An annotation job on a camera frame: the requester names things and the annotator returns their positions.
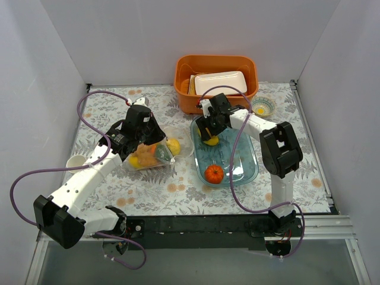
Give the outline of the yellow mango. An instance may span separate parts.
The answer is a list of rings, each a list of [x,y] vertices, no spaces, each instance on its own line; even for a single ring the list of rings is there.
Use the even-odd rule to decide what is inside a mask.
[[[215,146],[219,143],[218,136],[212,136],[209,140],[203,141],[204,144],[209,146]]]

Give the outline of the bright yellow lemon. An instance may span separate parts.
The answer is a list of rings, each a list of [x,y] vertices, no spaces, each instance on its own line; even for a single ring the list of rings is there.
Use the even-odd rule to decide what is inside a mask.
[[[135,156],[130,156],[129,159],[129,164],[135,168],[135,169],[139,169],[141,168],[141,165],[139,164],[139,161],[138,161],[138,157],[135,157]]]

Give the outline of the pale yellow lemon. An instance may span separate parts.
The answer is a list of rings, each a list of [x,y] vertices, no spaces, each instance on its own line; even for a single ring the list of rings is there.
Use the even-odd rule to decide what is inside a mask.
[[[181,144],[175,138],[168,138],[166,140],[166,146],[171,152],[172,156],[177,156],[181,152]]]

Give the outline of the clear zip top bag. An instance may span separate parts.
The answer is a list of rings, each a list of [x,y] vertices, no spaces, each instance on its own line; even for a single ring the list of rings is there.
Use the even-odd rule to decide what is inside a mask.
[[[181,158],[194,152],[194,143],[185,128],[162,125],[166,138],[152,145],[140,144],[137,151],[124,161],[129,170],[143,170],[152,167],[173,165]]]

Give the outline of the small orange pumpkin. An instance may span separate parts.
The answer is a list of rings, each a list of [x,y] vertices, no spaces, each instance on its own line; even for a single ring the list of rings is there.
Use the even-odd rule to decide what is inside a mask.
[[[220,184],[224,179],[224,170],[221,166],[212,164],[206,168],[204,176],[208,183]]]

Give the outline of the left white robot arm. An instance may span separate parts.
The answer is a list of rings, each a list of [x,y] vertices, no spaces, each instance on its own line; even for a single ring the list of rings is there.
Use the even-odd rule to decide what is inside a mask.
[[[83,236],[105,232],[118,238],[126,232],[126,214],[113,206],[82,212],[91,193],[115,168],[137,150],[139,144],[152,145],[165,139],[152,111],[134,104],[126,118],[114,123],[92,152],[88,163],[105,156],[95,166],[75,173],[49,197],[33,203],[37,227],[63,248],[73,247]]]

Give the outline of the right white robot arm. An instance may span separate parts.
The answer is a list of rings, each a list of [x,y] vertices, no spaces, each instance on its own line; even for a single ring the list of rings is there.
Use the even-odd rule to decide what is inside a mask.
[[[232,106],[223,93],[210,99],[199,99],[197,108],[203,112],[196,119],[203,141],[227,128],[238,130],[231,156],[235,155],[243,133],[260,143],[262,161],[271,176],[271,204],[266,210],[268,227],[272,234],[284,235],[296,219],[293,188],[296,171],[303,160],[292,125],[288,122],[273,123],[241,105]]]

